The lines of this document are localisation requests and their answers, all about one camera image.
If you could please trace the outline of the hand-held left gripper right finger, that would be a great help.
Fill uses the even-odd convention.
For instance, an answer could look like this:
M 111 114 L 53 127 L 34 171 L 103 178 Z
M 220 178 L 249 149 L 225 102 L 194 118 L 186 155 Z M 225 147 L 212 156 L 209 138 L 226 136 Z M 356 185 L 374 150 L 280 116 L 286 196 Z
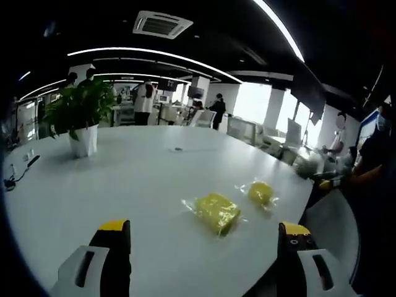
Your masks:
M 299 224 L 278 226 L 277 296 L 357 296 L 337 258 Z

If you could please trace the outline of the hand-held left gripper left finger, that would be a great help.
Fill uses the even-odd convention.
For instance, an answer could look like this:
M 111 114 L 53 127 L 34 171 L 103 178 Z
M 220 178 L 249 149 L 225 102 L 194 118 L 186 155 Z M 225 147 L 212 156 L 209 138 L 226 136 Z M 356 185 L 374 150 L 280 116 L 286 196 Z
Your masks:
M 129 296 L 131 226 L 112 220 L 98 227 L 59 267 L 50 296 Z

